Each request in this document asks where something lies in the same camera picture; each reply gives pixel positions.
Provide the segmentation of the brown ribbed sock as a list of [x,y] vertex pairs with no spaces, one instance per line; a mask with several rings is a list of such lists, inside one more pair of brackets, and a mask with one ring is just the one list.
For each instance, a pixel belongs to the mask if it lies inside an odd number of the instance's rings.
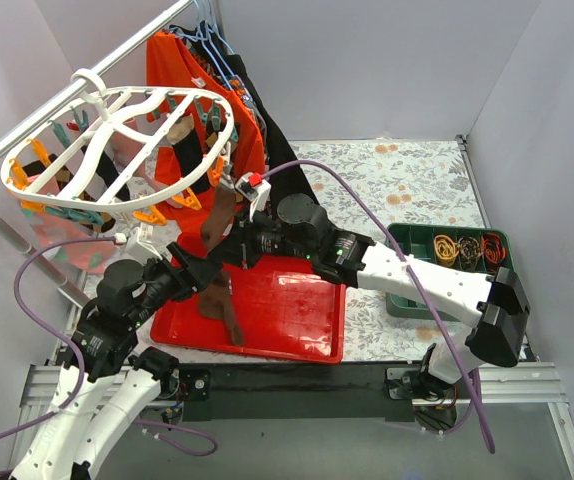
[[244,345],[244,334],[234,311],[231,277],[228,272],[220,272],[199,294],[198,311],[206,318],[222,321],[234,346]]
[[237,208],[237,193],[233,189],[218,186],[214,191],[212,209],[200,228],[203,247],[210,252],[225,235]]

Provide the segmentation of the brown argyle sock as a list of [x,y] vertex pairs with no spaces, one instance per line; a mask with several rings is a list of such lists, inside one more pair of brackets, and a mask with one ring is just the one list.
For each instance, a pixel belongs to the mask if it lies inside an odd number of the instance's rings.
[[72,209],[71,214],[76,222],[96,233],[108,232],[116,223],[116,220],[106,212]]

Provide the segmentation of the pink green sock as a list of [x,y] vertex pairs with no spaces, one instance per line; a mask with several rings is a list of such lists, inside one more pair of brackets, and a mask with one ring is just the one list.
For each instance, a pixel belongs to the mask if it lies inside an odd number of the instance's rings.
[[[79,224],[56,216],[26,211],[27,219],[41,247],[64,240],[90,238]],[[43,254],[48,260],[68,264],[88,273],[100,274],[116,253],[109,242],[82,242],[61,245]]]

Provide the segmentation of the navy beige red sock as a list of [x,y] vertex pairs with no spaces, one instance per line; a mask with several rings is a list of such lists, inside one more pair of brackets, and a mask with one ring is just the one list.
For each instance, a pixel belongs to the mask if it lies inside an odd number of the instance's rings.
[[173,148],[183,177],[201,164],[203,150],[191,114],[183,116],[173,124],[167,134],[167,140]]

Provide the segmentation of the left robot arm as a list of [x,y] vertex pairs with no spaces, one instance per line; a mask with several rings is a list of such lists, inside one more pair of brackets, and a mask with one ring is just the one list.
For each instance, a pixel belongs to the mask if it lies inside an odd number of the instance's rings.
[[83,307],[46,413],[12,479],[92,479],[140,412],[182,385],[179,361],[154,347],[135,354],[138,329],[167,302],[204,291],[218,261],[172,242],[172,257],[122,259],[106,268]]

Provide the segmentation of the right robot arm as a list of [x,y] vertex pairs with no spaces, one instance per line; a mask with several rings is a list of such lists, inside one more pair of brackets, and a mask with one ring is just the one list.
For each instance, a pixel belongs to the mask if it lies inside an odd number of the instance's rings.
[[264,255],[306,259],[329,283],[405,297],[460,321],[465,330],[432,344],[419,369],[398,379],[417,395],[442,397],[485,363],[511,368],[519,362],[530,307],[514,271],[463,272],[400,256],[369,236],[337,227],[304,194],[283,199],[275,217],[241,211],[211,253],[244,269]]

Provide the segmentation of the white round sock hanger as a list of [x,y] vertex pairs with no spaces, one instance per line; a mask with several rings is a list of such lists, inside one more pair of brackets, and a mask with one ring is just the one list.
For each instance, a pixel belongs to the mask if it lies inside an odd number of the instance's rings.
[[[69,213],[72,209],[110,214],[144,210],[188,194],[194,183],[205,179],[217,164],[228,160],[234,115],[231,105],[222,95],[193,87],[109,88],[99,75],[89,69],[80,69],[73,77],[87,81],[94,90],[82,91],[50,120],[31,131],[2,161],[0,180],[8,193],[17,199],[58,213]],[[214,144],[203,153],[201,164],[169,186],[129,201],[119,200],[116,193],[144,169],[145,161],[167,139],[173,124],[189,114],[191,109],[198,109],[206,103],[216,109],[220,125],[216,128]],[[21,164],[21,154],[33,147],[39,136],[62,116],[74,115],[84,106],[94,108],[96,118],[54,159],[48,152],[38,150],[35,156],[43,170],[37,174],[28,173]],[[102,152],[108,154],[119,140],[128,145],[128,152],[118,156],[118,178],[110,187],[105,187],[100,196],[85,200],[83,194],[100,178],[96,168]]]

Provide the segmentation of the black hanging garment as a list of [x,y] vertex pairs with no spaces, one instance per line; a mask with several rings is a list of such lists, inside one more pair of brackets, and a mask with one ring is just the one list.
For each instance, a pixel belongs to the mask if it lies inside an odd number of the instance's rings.
[[[240,55],[226,55],[225,60],[231,67],[232,71],[242,80],[243,84],[251,94],[259,113],[265,120],[266,124],[266,148],[269,160],[269,169],[274,169],[285,163],[296,161],[297,157],[287,138],[281,131],[280,127],[267,112],[263,102],[258,94],[253,82],[247,74],[246,66]],[[297,165],[273,174],[269,183],[271,184],[270,192],[270,210],[273,217],[277,216],[277,207],[279,203],[292,194],[305,194],[315,204],[318,204],[316,195],[307,180],[302,168]]]

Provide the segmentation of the floral table mat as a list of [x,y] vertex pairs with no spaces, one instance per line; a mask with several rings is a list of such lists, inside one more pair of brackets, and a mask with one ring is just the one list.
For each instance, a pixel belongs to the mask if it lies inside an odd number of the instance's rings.
[[[351,196],[322,170],[328,165],[359,195],[384,226],[412,223],[487,226],[456,141],[294,141],[296,157],[330,219],[338,226],[381,241],[383,233]],[[382,292],[346,293],[343,359],[375,362],[420,359],[442,336],[432,320],[389,315]]]

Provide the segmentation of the green compartment box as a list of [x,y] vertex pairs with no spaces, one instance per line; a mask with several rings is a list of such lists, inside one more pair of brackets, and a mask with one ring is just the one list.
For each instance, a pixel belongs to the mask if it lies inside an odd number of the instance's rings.
[[415,260],[413,271],[426,291],[436,286],[431,273],[438,267],[489,277],[515,268],[509,239],[499,230],[392,223],[388,232],[404,255]]

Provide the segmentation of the silver clothes rail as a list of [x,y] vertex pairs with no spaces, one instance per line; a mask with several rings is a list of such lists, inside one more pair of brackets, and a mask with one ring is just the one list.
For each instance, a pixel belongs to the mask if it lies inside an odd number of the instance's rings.
[[[159,15],[154,17],[151,21],[145,24],[142,28],[136,31],[128,39],[117,46],[104,58],[91,68],[91,71],[101,76],[113,68],[127,55],[131,54],[137,47],[143,44],[150,36],[156,31],[160,30],[174,19],[181,12],[189,8],[192,3],[190,1],[177,1]],[[14,129],[8,132],[0,139],[0,160],[2,157],[11,152],[11,149],[19,145],[26,137],[29,136],[31,131],[42,126],[46,121],[50,120],[61,108],[66,104],[73,101],[79,93],[85,88],[86,82],[84,80],[72,80],[70,83],[38,109],[26,117]],[[7,223],[0,216],[0,237],[7,241],[19,253],[28,256],[35,251],[30,242],[24,238],[18,231],[16,231],[9,223]]]

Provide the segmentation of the aluminium frame rail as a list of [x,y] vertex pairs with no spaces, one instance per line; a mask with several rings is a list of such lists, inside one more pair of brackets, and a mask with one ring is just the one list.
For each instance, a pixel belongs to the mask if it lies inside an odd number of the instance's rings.
[[[180,363],[94,478],[574,479],[574,426],[550,363],[485,365],[439,395],[417,363]],[[21,416],[47,412],[61,367],[29,371]]]

